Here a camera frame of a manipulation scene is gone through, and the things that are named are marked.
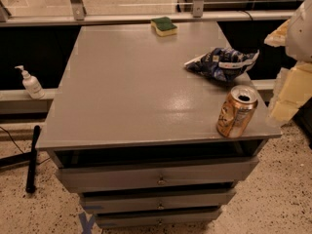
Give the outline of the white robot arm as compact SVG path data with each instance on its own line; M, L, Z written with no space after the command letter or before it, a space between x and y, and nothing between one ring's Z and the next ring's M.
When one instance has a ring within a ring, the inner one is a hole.
M264 43L284 47L286 55L295 61L290 69L281 68L269 101L267 123L282 126L312 98L312 0L305 0Z

